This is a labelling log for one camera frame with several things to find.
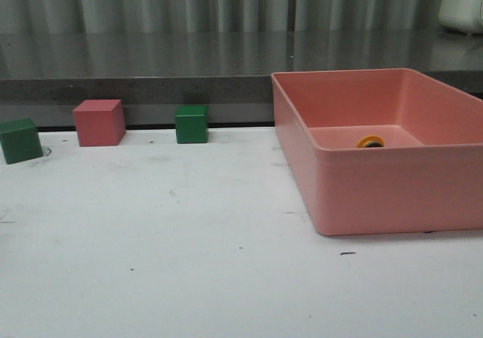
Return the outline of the pink plastic bin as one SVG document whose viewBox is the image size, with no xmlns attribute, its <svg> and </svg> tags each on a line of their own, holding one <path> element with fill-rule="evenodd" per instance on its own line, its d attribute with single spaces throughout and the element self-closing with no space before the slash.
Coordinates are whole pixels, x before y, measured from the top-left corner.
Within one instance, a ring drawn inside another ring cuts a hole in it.
<svg viewBox="0 0 483 338">
<path fill-rule="evenodd" d="M 276 72 L 275 132 L 323 235 L 482 226 L 482 101 L 412 69 Z M 377 135 L 380 148 L 358 148 Z"/>
</svg>

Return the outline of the yellow mushroom push button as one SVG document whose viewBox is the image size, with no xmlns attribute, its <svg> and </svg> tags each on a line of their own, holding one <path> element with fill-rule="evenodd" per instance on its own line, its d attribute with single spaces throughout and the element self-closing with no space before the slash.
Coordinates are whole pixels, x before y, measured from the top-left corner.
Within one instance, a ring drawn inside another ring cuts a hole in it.
<svg viewBox="0 0 483 338">
<path fill-rule="evenodd" d="M 377 135 L 367 135 L 358 141 L 358 148 L 380 148 L 384 147 L 385 142 L 382 137 Z"/>
</svg>

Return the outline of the green cube block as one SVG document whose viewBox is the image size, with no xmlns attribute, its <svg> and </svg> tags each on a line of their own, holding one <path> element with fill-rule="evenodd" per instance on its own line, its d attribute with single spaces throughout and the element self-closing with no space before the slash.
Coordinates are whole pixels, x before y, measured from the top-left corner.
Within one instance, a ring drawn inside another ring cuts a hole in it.
<svg viewBox="0 0 483 338">
<path fill-rule="evenodd" d="M 7 164 L 43 156 L 37 127 L 30 118 L 2 122 L 1 147 Z"/>
<path fill-rule="evenodd" d="M 208 108 L 201 105 L 180 106 L 175 115 L 178 144 L 208 142 Z"/>
</svg>

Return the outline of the green cube block centre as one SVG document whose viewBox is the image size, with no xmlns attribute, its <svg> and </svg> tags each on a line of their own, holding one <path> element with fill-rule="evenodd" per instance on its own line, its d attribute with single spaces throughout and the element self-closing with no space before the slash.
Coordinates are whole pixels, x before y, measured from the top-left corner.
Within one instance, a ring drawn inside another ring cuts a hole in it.
<svg viewBox="0 0 483 338">
<path fill-rule="evenodd" d="M 178 144 L 208 142 L 208 108 L 201 105 L 180 106 L 175 115 Z"/>
</svg>

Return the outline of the green cube block left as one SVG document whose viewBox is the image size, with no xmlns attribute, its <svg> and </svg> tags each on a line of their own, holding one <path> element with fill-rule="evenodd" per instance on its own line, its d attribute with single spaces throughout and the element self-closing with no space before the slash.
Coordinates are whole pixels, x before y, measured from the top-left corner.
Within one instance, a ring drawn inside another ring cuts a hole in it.
<svg viewBox="0 0 483 338">
<path fill-rule="evenodd" d="M 7 164 L 43 156 L 37 127 L 30 118 L 2 122 L 1 147 Z"/>
</svg>

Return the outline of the white appliance in background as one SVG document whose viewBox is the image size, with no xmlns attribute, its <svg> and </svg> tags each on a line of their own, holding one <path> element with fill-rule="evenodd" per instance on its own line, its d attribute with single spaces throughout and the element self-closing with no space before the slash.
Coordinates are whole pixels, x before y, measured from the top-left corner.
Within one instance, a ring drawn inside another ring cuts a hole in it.
<svg viewBox="0 0 483 338">
<path fill-rule="evenodd" d="M 482 34 L 482 0 L 441 0 L 438 21 L 446 29 Z"/>
</svg>

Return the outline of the pink cube block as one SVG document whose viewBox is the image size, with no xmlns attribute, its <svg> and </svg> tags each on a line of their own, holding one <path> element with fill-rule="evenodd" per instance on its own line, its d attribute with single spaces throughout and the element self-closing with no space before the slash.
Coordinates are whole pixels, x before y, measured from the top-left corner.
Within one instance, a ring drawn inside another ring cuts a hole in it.
<svg viewBox="0 0 483 338">
<path fill-rule="evenodd" d="M 126 133 L 119 99 L 85 100 L 72 114 L 80 146 L 117 146 Z"/>
</svg>

